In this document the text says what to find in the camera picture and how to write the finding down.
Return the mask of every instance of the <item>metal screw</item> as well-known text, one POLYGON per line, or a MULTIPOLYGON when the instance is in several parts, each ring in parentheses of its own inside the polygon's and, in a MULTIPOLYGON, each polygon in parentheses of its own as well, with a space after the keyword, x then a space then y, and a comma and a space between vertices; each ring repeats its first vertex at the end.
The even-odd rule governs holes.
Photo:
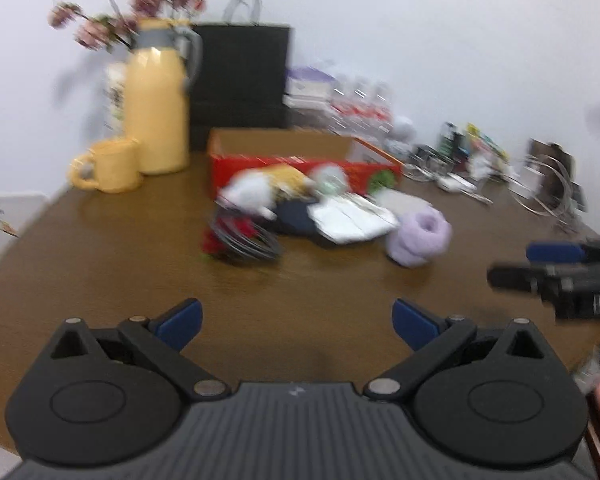
POLYGON ((376 395, 391 395, 400 390, 400 383, 394 379, 380 377, 371 381, 367 387, 376 395))
POLYGON ((193 386, 193 391, 203 397, 215 397, 223 394, 225 390, 226 386, 218 379, 204 379, 193 386))

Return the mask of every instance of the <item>blue gripper pad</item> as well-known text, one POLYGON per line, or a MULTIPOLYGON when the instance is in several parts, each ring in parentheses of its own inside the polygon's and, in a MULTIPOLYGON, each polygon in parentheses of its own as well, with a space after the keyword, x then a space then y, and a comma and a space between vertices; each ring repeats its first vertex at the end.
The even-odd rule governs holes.
POLYGON ((446 323, 413 303, 395 300, 391 312, 395 333, 416 352, 445 329, 446 323))
POLYGON ((183 301, 149 323, 149 330, 180 352, 202 329, 202 303, 193 298, 183 301))
POLYGON ((526 259, 533 263, 577 264, 584 257, 580 244, 571 242, 533 242, 526 247, 526 259))

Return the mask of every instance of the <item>purple plush toy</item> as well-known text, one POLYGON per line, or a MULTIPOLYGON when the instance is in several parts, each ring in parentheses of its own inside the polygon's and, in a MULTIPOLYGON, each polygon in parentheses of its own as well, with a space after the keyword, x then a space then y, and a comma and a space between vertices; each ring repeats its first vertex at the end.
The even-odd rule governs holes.
POLYGON ((451 224, 432 207, 400 218, 400 227, 388 235, 386 252, 403 267, 417 267, 446 251, 451 224))

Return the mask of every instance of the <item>triangular cutout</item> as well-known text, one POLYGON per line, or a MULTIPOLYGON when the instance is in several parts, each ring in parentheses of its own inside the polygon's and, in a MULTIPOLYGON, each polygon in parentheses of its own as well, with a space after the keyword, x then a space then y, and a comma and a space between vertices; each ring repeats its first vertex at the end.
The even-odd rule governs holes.
POLYGON ((77 332, 65 332, 51 354, 52 359, 64 359, 65 357, 76 357, 85 355, 86 348, 82 344, 80 335, 77 332))
POLYGON ((509 347, 507 354, 531 359, 542 359, 544 357, 533 338, 525 330, 520 330, 516 334, 516 338, 509 347))

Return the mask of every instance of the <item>yellow mug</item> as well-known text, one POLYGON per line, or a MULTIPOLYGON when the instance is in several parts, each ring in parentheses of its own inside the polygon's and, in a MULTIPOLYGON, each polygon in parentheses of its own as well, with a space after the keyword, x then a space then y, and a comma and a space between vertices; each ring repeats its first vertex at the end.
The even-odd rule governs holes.
POLYGON ((79 189, 99 189, 105 193, 135 189, 142 182, 138 166, 138 141, 118 137, 96 142, 87 153, 74 158, 68 178, 79 189), (93 178, 80 176, 85 164, 93 166, 93 178))

